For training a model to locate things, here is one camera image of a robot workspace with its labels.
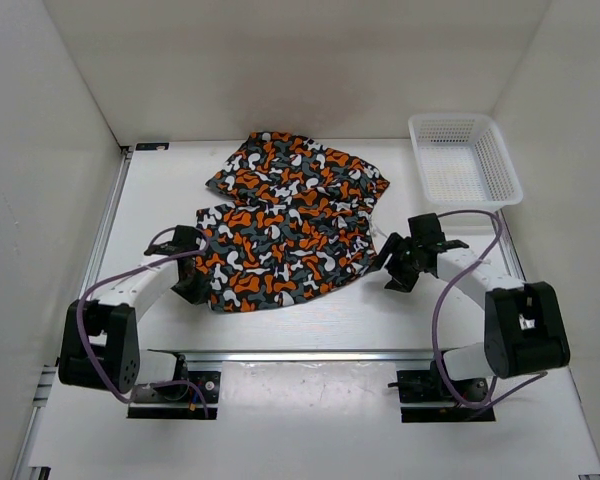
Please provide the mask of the orange camouflage shorts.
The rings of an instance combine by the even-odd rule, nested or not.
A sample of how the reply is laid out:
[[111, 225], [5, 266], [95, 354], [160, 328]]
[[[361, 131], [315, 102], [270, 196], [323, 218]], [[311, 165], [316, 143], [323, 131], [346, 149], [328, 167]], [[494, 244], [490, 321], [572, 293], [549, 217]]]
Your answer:
[[362, 277], [376, 257], [372, 213], [390, 183], [358, 156], [253, 132], [205, 185], [227, 199], [195, 217], [210, 241], [195, 270], [214, 312], [305, 303]]

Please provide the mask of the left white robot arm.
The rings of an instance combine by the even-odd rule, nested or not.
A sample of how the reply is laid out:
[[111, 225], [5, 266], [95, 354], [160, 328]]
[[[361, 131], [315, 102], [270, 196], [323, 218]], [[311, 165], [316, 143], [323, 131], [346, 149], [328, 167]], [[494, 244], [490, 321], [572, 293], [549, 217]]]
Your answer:
[[143, 350], [138, 323], [171, 291], [192, 305], [204, 304], [210, 280], [195, 270], [208, 236], [177, 225], [164, 243], [150, 241], [143, 261], [130, 271], [100, 280], [67, 309], [59, 380], [64, 385], [105, 390], [130, 403], [139, 388], [178, 400], [192, 388], [180, 354]]

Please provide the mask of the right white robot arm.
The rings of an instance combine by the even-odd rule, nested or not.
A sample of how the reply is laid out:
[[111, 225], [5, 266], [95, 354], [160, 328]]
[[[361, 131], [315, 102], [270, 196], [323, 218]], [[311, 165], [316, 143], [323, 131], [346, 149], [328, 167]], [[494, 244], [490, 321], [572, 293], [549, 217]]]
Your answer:
[[[409, 293], [419, 277], [430, 274], [445, 282], [431, 323], [433, 360], [429, 387], [440, 399], [453, 399], [478, 410], [496, 403], [494, 385], [478, 388], [471, 397], [467, 382], [528, 376], [531, 382], [553, 369], [569, 365], [571, 351], [555, 289], [547, 282], [528, 283], [506, 274], [475, 254], [461, 240], [449, 240], [440, 215], [409, 219], [410, 234], [392, 233], [370, 266], [386, 270], [386, 289]], [[439, 344], [440, 314], [446, 297], [457, 289], [484, 313], [484, 339], [443, 350]]]

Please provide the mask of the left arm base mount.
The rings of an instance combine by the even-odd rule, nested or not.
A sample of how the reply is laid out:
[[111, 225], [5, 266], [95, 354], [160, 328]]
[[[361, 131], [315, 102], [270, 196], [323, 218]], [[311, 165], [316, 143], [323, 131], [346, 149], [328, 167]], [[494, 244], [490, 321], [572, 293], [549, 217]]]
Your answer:
[[187, 385], [150, 388], [138, 393], [127, 407], [127, 418], [138, 420], [216, 420], [222, 373], [205, 363], [189, 361], [180, 355], [176, 363], [176, 381]]

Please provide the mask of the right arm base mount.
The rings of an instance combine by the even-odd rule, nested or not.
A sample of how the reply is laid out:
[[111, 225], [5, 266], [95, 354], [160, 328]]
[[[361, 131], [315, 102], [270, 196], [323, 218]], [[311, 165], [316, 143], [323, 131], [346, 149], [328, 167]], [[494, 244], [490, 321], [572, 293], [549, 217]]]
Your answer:
[[398, 391], [403, 423], [495, 422], [492, 407], [474, 410], [462, 406], [431, 370], [398, 370], [387, 384]]

